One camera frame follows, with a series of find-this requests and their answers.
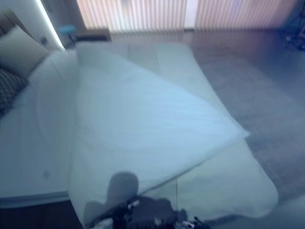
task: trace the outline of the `white pillow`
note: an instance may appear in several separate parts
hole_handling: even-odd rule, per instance
[[[49,51],[19,26],[0,37],[0,65],[25,79],[47,55]]]

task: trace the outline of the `white duvet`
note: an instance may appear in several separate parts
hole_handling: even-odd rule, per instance
[[[101,214],[224,153],[226,147],[245,137],[245,131],[218,106],[118,55],[86,44],[77,47],[77,55],[78,117],[68,193],[83,223],[95,215],[91,205],[100,205],[96,213]],[[137,187],[125,188],[133,176]],[[188,201],[193,206],[201,199],[200,192],[205,195],[202,187],[207,184],[199,183],[200,175],[196,178],[188,186],[188,181],[179,185],[178,179],[177,191],[184,190],[177,199],[186,200],[179,207],[187,211],[191,210]],[[192,186],[199,188],[194,192]],[[113,187],[125,190],[110,192]],[[194,210],[202,216],[202,210]]]

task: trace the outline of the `headboard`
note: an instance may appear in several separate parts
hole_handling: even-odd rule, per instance
[[[17,18],[17,16],[14,14],[13,11],[5,10],[5,11],[1,12],[1,14],[0,14],[0,36],[6,34],[16,25],[18,25],[23,31],[25,31],[28,35],[30,35],[30,33],[27,31],[27,29],[24,27],[24,25],[21,23],[21,21]]]

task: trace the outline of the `pillow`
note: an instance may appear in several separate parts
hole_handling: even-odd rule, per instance
[[[19,26],[0,37],[0,65],[27,78],[49,51]]]
[[[17,93],[27,85],[28,81],[15,74],[0,69],[0,116],[9,110]]]

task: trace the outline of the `patterned pillow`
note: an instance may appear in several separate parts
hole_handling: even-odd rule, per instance
[[[0,116],[12,105],[17,93],[27,85],[28,81],[12,72],[0,69]]]

